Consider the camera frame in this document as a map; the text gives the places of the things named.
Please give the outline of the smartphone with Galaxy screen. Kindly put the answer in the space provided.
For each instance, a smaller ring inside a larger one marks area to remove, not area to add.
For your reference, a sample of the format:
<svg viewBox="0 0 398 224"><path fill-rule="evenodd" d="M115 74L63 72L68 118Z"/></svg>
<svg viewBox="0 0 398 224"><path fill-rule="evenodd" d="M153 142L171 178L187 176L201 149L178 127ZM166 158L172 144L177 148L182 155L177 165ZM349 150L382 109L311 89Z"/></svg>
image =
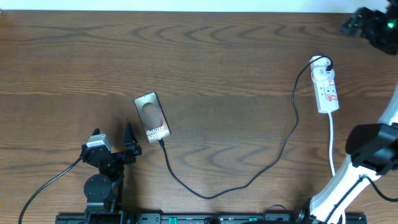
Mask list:
<svg viewBox="0 0 398 224"><path fill-rule="evenodd" d="M134 103L149 143L171 135L171 129L156 92L138 97Z"/></svg>

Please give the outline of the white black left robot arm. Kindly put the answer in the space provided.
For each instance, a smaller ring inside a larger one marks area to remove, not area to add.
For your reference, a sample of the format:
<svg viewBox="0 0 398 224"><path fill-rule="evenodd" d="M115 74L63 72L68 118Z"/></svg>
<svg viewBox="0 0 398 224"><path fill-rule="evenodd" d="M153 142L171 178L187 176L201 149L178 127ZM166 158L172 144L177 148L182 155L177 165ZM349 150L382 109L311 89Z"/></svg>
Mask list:
<svg viewBox="0 0 398 224"><path fill-rule="evenodd" d="M112 152L112 144L96 128L86 144L81 146L80 158L98 168L83 188L86 197L84 223L131 223L134 218L123 210L124 167L133 164L142 154L130 123L126 123L123 144L125 151Z"/></svg>

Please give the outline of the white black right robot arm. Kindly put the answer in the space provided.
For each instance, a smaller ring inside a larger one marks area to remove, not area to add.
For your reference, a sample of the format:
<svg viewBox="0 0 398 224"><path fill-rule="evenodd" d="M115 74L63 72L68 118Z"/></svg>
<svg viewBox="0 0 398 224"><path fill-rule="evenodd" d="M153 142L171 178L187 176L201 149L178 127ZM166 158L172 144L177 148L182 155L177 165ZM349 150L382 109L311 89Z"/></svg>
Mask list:
<svg viewBox="0 0 398 224"><path fill-rule="evenodd" d="M378 50L397 55L397 0L390 0L385 12L359 8L341 25L341 31L359 35ZM339 170L332 172L331 180L299 211L293 223L364 223L364 218L346 215L345 209L390 170L397 170L397 93L376 124L354 127Z"/></svg>

